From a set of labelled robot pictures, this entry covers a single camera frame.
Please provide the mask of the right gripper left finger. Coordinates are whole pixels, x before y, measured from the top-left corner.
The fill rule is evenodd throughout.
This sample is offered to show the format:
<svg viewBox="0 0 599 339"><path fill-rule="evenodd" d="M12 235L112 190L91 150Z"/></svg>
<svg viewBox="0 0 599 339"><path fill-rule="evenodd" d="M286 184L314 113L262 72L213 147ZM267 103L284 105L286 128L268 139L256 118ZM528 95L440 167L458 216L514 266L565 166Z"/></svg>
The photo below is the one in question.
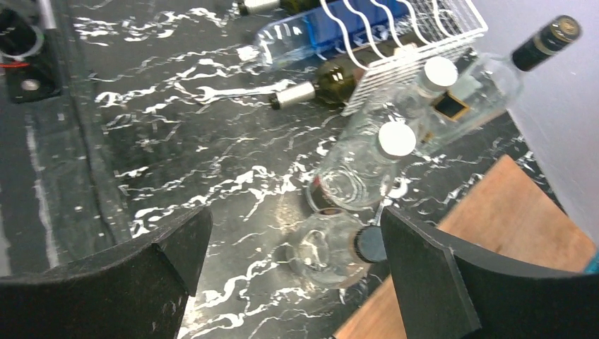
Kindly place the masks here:
<svg viewBox="0 0 599 339"><path fill-rule="evenodd" d="M176 338L198 289L209 208L43 273L1 279L2 338Z"/></svg>

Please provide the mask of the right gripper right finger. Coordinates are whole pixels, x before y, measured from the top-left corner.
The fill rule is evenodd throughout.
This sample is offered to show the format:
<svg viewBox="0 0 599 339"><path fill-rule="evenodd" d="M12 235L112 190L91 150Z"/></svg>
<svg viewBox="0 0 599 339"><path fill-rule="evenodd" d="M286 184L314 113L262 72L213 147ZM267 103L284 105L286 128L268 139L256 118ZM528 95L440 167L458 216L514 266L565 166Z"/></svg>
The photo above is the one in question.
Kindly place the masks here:
<svg viewBox="0 0 599 339"><path fill-rule="evenodd" d="M395 208L381 231L408 338L597 338L598 275L515 260Z"/></svg>

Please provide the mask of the clear bottle copper neck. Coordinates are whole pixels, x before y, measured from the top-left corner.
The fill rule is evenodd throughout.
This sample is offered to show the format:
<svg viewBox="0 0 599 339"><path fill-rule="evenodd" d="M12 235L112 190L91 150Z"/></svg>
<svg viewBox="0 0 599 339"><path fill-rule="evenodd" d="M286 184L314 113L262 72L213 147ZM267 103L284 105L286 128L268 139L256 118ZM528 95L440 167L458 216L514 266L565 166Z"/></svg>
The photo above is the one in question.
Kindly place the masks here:
<svg viewBox="0 0 599 339"><path fill-rule="evenodd" d="M345 289L368 274L371 265L387 260L381 228L363 225L341 208L312 214L288 240L291 269L312 284Z"/></svg>

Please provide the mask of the large clear round bottle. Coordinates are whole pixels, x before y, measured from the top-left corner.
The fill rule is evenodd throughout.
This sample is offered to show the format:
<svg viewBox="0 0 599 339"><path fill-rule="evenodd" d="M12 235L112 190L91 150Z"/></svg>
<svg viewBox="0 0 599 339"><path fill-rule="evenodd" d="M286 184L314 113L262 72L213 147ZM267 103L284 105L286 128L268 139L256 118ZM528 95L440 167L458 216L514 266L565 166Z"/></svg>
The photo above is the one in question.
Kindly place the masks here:
<svg viewBox="0 0 599 339"><path fill-rule="evenodd" d="M383 124L374 135L355 135L329 150L307 185L313 210L360 211L380 202L393 188L398 161L414 151L415 132L399 121Z"/></svg>

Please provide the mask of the clear bottle white cap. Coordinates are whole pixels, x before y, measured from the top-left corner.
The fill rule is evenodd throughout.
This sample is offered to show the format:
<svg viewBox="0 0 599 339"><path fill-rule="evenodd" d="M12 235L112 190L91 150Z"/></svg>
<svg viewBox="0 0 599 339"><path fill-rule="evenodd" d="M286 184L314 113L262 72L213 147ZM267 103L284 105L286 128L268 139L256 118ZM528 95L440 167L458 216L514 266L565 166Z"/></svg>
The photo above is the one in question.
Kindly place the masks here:
<svg viewBox="0 0 599 339"><path fill-rule="evenodd" d="M458 68L450 59L428 59L410 83L392 83L378 89L352 115L340 140L373 136L386 122L408 125L418 142L427 134L427 111L432 102L458 79Z"/></svg>

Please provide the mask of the square bottle dark label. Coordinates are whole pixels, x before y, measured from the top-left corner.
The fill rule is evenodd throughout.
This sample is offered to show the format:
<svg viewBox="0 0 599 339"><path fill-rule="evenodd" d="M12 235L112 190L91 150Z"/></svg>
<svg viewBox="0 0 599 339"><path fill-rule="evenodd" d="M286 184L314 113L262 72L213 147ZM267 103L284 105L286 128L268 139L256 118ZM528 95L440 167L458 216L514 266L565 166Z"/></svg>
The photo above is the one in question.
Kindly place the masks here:
<svg viewBox="0 0 599 339"><path fill-rule="evenodd" d="M510 54L479 54L430 105L425 137L415 152L431 155L505 113L509 103L521 94L524 76L577 41L581 34L576 19L559 15Z"/></svg>

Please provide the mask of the clear blue-tinted bottle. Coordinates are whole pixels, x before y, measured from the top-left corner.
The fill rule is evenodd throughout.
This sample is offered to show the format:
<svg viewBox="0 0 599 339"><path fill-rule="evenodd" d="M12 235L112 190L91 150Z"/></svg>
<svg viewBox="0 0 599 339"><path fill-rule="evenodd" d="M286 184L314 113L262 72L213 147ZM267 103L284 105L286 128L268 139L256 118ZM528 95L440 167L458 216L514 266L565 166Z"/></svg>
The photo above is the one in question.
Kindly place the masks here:
<svg viewBox="0 0 599 339"><path fill-rule="evenodd" d="M341 20L351 41L356 35L366 40L366 24L362 18L346 9L341 2L329 6L330 12ZM369 25L389 24L385 10L376 6L357 9L367 18ZM237 49L241 61L254 62L274 71L316 54L345 51L343 32L322 8L284 18L263 26L251 45Z"/></svg>

